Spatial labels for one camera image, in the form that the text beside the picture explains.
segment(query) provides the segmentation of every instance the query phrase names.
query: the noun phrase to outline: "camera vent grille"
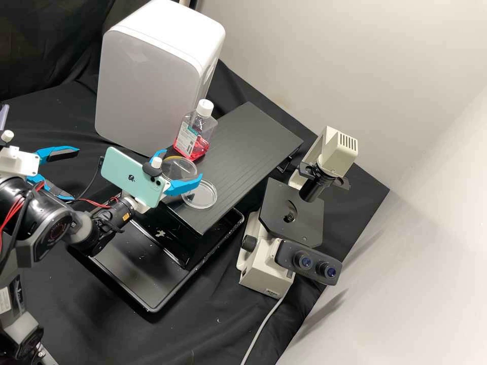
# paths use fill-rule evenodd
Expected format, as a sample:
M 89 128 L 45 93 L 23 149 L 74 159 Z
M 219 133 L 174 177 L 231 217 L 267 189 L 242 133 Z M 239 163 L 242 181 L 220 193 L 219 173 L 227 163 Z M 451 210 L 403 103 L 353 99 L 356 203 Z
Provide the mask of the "camera vent grille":
M 357 151 L 357 140 L 353 137 L 347 136 L 346 134 L 340 133 L 340 144 L 353 151 Z

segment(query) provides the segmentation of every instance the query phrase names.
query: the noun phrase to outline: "mint green smartphone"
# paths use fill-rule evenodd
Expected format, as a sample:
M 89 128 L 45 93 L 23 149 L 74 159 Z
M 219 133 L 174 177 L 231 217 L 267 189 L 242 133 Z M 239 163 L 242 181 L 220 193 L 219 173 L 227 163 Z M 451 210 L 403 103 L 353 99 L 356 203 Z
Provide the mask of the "mint green smartphone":
M 151 177 L 142 171 L 141 163 L 115 147 L 107 148 L 101 175 L 151 208 L 159 204 L 164 187 L 170 186 L 170 182 L 161 176 L 151 181 Z

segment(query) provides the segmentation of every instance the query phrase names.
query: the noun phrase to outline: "microscope focus knob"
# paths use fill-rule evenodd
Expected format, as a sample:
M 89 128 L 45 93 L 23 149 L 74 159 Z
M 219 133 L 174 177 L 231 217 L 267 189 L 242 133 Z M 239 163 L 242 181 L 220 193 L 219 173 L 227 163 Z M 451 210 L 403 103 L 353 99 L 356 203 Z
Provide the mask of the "microscope focus knob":
M 242 240 L 242 248 L 247 252 L 253 252 L 257 246 L 257 238 L 250 235 L 245 235 Z
M 14 132 L 7 129 L 2 133 L 2 136 L 0 138 L 3 142 L 8 143 L 14 138 Z

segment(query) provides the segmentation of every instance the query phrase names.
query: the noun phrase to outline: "knob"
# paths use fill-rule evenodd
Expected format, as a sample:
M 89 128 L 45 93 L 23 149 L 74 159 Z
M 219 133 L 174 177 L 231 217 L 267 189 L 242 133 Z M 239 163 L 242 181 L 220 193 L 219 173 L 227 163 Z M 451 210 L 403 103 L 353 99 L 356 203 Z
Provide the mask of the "knob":
M 8 143 L 14 138 L 14 132 L 7 129 L 2 133 L 2 136 L 0 138 L 3 142 Z
M 154 157 L 151 162 L 151 166 L 154 168 L 161 168 L 162 159 L 160 157 Z
M 255 238 L 254 236 L 250 236 L 250 235 L 245 235 L 243 237 L 242 248 L 245 251 L 253 252 L 256 246 L 257 246 L 257 238 Z

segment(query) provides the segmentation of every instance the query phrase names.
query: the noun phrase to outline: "microscope stage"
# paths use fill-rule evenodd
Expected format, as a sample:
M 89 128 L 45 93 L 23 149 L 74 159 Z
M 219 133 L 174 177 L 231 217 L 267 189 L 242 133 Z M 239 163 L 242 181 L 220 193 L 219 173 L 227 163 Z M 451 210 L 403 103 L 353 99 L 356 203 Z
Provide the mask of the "microscope stage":
M 269 178 L 259 220 L 275 237 L 317 247 L 323 242 L 325 202 L 305 202 L 299 190 Z

